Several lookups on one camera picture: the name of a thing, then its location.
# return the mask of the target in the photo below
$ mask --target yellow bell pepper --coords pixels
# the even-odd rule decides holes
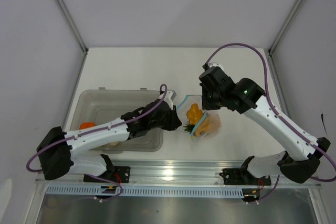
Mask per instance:
[[[196,125],[203,116],[203,111],[198,108],[197,103],[191,105],[190,109],[187,111],[187,118],[189,119],[189,124]]]

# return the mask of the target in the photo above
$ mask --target metal floor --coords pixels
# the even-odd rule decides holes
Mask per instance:
[[[37,223],[318,223],[306,189],[277,189],[260,205],[248,206],[240,199],[126,196],[103,203],[82,199],[68,204],[80,197],[46,195]]]

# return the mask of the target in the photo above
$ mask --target plastic bag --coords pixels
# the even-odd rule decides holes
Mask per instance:
[[[191,138],[213,136],[221,126],[221,119],[216,111],[202,110],[201,95],[187,95],[176,111],[182,122],[177,130],[188,133]]]

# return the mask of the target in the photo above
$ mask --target red wire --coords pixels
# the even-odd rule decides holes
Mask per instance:
[[[115,175],[115,177],[117,177],[117,179],[118,179],[118,183],[121,184],[121,178],[120,178],[119,174],[118,174],[118,173],[115,173],[114,175]]]
[[[262,185],[262,188],[261,189],[259,189],[259,191],[261,191],[261,190],[263,190],[263,188],[264,188],[264,182],[262,181],[262,179],[258,179],[258,184],[259,184],[259,182],[261,183],[261,185]]]

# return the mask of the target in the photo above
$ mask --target black mount bracket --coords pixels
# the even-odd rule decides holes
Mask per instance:
[[[108,155],[101,154],[101,157],[106,162],[106,171],[98,176],[99,178],[107,179],[116,183],[119,183],[118,176],[121,180],[121,183],[128,183],[131,175],[131,168],[129,166],[114,166],[112,164],[111,159]],[[83,178],[84,182],[91,182],[91,183],[101,183],[102,181],[99,179],[92,178],[86,174],[84,174]]]
[[[219,174],[224,180],[224,185],[230,186],[261,186],[258,178],[255,178],[248,171],[243,171],[240,168],[224,168],[223,172]],[[261,177],[262,183],[265,186],[271,185],[269,177]]]

